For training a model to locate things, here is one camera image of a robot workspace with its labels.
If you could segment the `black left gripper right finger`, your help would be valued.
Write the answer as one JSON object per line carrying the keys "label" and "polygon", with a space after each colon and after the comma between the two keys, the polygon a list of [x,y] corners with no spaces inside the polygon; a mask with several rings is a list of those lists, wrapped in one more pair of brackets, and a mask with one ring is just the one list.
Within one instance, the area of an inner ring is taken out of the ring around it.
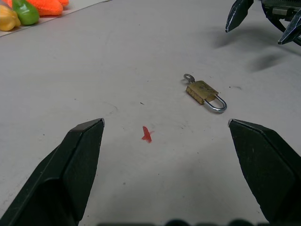
{"label": "black left gripper right finger", "polygon": [[301,221],[301,157],[272,129],[230,119],[239,164],[270,223]]}

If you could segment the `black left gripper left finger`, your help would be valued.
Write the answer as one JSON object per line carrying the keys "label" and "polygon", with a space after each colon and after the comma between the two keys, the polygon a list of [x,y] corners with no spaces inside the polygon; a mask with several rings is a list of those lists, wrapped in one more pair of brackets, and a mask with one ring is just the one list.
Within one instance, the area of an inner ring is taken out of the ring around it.
{"label": "black left gripper left finger", "polygon": [[2,226],[77,226],[96,176],[104,120],[72,128],[35,168],[0,219]]}

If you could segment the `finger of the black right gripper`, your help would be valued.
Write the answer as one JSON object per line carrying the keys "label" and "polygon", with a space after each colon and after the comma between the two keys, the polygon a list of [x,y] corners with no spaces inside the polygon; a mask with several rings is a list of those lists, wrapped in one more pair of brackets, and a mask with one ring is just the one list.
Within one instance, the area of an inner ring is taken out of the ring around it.
{"label": "finger of the black right gripper", "polygon": [[301,44],[301,16],[298,14],[295,14],[285,31],[283,32],[283,35],[278,40],[279,45],[284,45],[289,42],[294,42],[297,45]]}
{"label": "finger of the black right gripper", "polygon": [[227,18],[225,32],[232,31],[243,22],[253,3],[254,0],[236,0],[234,2]]}

